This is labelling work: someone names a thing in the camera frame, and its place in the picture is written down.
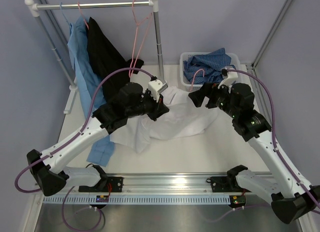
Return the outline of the blue checked shirt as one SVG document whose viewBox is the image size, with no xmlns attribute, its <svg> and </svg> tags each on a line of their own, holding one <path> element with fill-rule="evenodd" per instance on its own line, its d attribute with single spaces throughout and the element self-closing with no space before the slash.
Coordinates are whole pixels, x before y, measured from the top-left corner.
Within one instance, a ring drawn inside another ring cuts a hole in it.
<svg viewBox="0 0 320 232">
<path fill-rule="evenodd" d="M 223 80 L 221 70 L 225 67 L 236 68 L 231 64 L 232 58 L 220 48 L 207 54 L 196 54 L 183 61 L 183 74 L 193 85 L 220 83 Z"/>
</svg>

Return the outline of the white shirt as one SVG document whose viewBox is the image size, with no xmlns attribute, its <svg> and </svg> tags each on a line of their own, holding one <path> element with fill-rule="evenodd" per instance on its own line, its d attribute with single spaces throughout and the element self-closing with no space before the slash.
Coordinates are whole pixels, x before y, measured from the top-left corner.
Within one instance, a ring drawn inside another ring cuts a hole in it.
<svg viewBox="0 0 320 232">
<path fill-rule="evenodd" d="M 156 121 L 148 116 L 129 118 L 127 124 L 110 135 L 110 141 L 128 146 L 141 153 L 151 139 L 170 140 L 201 134 L 218 117 L 216 109 L 195 107 L 188 92 L 169 87 L 163 92 L 163 102 L 169 112 Z"/>
</svg>

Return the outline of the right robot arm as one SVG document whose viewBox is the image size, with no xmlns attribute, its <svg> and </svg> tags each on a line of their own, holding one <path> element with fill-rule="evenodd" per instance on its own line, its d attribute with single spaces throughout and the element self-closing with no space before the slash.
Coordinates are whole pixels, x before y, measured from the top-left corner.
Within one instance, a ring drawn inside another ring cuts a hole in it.
<svg viewBox="0 0 320 232">
<path fill-rule="evenodd" d="M 271 125 L 254 109 L 251 87 L 236 83 L 231 87 L 206 83 L 191 92 L 189 98 L 195 107 L 219 108 L 232 118 L 234 130 L 262 158 L 275 183 L 256 176 L 245 166 L 227 172 L 226 185 L 230 190 L 245 189 L 266 201 L 280 221 L 290 224 L 316 208 L 320 202 L 320 188 L 313 186 L 294 166 L 276 139 Z"/>
</svg>

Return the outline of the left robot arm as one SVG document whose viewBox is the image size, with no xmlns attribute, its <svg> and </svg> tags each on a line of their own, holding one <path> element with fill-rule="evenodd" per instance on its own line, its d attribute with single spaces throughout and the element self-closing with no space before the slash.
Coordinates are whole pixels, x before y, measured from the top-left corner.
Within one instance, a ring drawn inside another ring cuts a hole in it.
<svg viewBox="0 0 320 232">
<path fill-rule="evenodd" d="M 100 166 L 74 168 L 68 167 L 68 163 L 87 147 L 125 126 L 129 118 L 147 115 L 156 121 L 168 113 L 161 94 L 165 89 L 158 79 L 150 81 L 147 90 L 138 83 L 127 83 L 67 138 L 42 152 L 28 152 L 30 172 L 42 193 L 49 197 L 65 187 L 79 187 L 88 192 L 104 191 L 110 181 Z"/>
</svg>

